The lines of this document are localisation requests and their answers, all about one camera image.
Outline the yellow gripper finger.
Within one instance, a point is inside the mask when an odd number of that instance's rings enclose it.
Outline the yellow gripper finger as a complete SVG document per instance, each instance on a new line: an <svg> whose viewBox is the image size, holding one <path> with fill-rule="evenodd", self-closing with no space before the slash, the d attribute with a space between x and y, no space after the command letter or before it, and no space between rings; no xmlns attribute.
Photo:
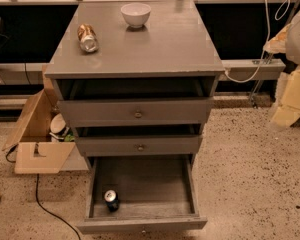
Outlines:
<svg viewBox="0 0 300 240"><path fill-rule="evenodd" d="M270 122L277 128L288 128L300 118L300 65L290 74L280 74L275 98Z"/></svg>
<svg viewBox="0 0 300 240"><path fill-rule="evenodd" d="M286 53L286 40L287 40L287 34L288 30L290 28L290 25L284 26L275 37L271 38L269 41L265 43L263 46L263 50L272 53L272 54L278 54L278 53Z"/></svg>

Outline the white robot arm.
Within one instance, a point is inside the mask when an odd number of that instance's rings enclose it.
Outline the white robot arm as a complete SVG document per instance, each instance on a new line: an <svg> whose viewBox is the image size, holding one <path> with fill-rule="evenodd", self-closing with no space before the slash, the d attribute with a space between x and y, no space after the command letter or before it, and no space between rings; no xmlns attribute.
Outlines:
<svg viewBox="0 0 300 240"><path fill-rule="evenodd" d="M272 111L270 123L277 128L288 128L300 118L300 10L292 21L275 37L267 41L263 49L268 53L284 53L297 67L289 75L281 75L279 96Z"/></svg>

